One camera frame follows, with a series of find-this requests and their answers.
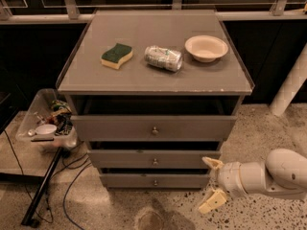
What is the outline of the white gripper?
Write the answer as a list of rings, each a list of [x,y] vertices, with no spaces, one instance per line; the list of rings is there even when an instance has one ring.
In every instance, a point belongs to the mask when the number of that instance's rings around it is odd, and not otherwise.
[[[241,179],[241,166],[239,162],[224,164],[221,160],[210,157],[203,157],[203,163],[210,169],[210,177],[218,176],[219,186],[231,197],[245,197],[247,192]],[[198,210],[202,214],[207,214],[227,202],[227,194],[222,189],[209,189],[205,193],[204,202]]]

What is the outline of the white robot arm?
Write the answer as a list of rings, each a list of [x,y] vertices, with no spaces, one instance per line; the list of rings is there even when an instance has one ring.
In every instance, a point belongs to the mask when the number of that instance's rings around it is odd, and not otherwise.
[[[217,188],[209,188],[198,210],[209,213],[230,198],[260,194],[282,199],[303,199],[307,195],[307,158],[290,149],[274,149],[265,161],[231,162],[203,157]]]

